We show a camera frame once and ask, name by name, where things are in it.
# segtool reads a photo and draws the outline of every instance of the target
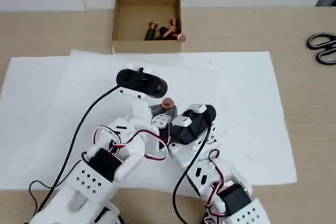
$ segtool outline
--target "black scissor handle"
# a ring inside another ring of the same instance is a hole
[[[329,39],[326,42],[322,42],[320,44],[313,44],[312,41],[316,38],[327,38]],[[307,40],[307,47],[312,50],[317,50],[326,47],[332,47],[333,44],[336,44],[336,36],[334,34],[328,33],[318,33],[310,36]]]
[[[326,56],[326,55],[330,55],[332,54],[333,52],[336,52],[336,47],[331,47],[330,49],[326,50],[326,51],[323,51],[323,52],[320,52],[316,55],[316,61],[319,63],[319,64],[323,64],[323,65],[336,65],[336,60],[324,60],[323,57]]]

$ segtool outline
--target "robotic arm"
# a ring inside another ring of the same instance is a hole
[[[196,193],[207,200],[203,223],[269,224],[248,181],[229,161],[220,159],[215,118],[211,105],[192,104],[172,121],[170,151],[181,169],[187,171],[185,175]]]
[[[149,106],[147,98],[163,97],[167,85],[143,68],[121,70],[117,83],[120,87],[116,92],[132,99],[132,114],[96,128],[94,146],[30,224],[122,224],[110,199],[143,157],[165,160],[168,145],[172,158],[187,170],[191,186],[207,200],[204,223],[269,223],[259,200],[252,196],[250,184],[229,162],[219,161],[214,107],[192,104],[177,116],[171,99]]]

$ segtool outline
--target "white paper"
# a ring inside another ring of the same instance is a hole
[[[37,140],[68,59],[11,59],[0,99],[1,189],[27,189],[29,181],[39,177],[40,167],[31,161],[36,159],[35,153],[43,152]]]
[[[7,145],[3,160],[8,157],[11,164],[1,168],[6,176],[0,181],[0,188],[26,189],[35,178],[51,184],[63,163],[81,116],[91,102],[115,84],[116,73],[128,67],[130,62],[146,63],[146,66],[152,67],[154,74],[167,80],[168,95],[176,101],[180,112],[191,103],[214,104],[217,110],[217,138],[223,143],[222,153],[253,185],[296,182],[295,165],[269,53],[123,54],[100,57],[99,54],[75,51],[72,55],[74,58],[64,72],[56,95],[52,93],[50,96],[55,99],[50,112],[44,112],[48,114],[44,127],[37,124],[34,129],[40,130],[41,137],[28,133],[19,140],[15,139],[16,143],[25,140],[29,145],[23,145],[24,148],[14,155],[10,151],[17,149],[18,144]],[[191,67],[187,71],[189,79],[168,74],[168,69],[176,66],[179,71]],[[43,82],[46,79],[40,75],[38,80]],[[188,85],[185,82],[192,83],[193,90],[186,92],[184,87]],[[98,104],[82,126],[67,169],[78,159],[81,151],[91,146],[95,126],[109,123],[129,112],[127,101],[118,95],[111,95]],[[12,117],[12,122],[19,117],[11,115],[10,110],[7,110],[6,116]],[[26,152],[25,160],[22,159],[22,152]],[[181,171],[172,161],[164,164],[144,160],[142,168],[131,174],[124,186],[172,191]],[[149,181],[152,174],[156,175],[156,179]],[[184,183],[180,193],[192,195],[193,190],[188,183]]]
[[[71,55],[93,54],[73,51]],[[219,69],[216,135],[222,142],[225,159],[230,160],[252,185],[297,181],[269,52],[118,54],[115,57],[166,66]],[[203,87],[205,92],[209,87],[212,88],[211,83]]]

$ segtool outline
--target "cardboard box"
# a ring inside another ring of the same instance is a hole
[[[176,40],[144,40],[150,21],[158,24],[157,36],[173,17],[182,30],[180,0],[115,0],[112,52],[180,52],[181,43]]]

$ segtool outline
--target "wooden table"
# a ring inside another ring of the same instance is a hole
[[[296,184],[254,188],[273,224],[335,223],[336,67],[317,64],[316,52],[305,47],[314,32],[335,34],[335,17],[333,7],[182,12],[188,36],[184,52],[271,53],[298,173]],[[71,49],[110,53],[112,18],[111,10],[0,14],[0,83],[12,56],[68,55]],[[113,201],[126,224],[179,223],[170,194],[120,190]],[[199,199],[178,197],[189,223],[200,222],[203,204]],[[26,191],[0,191],[1,223],[22,223],[33,208]]]

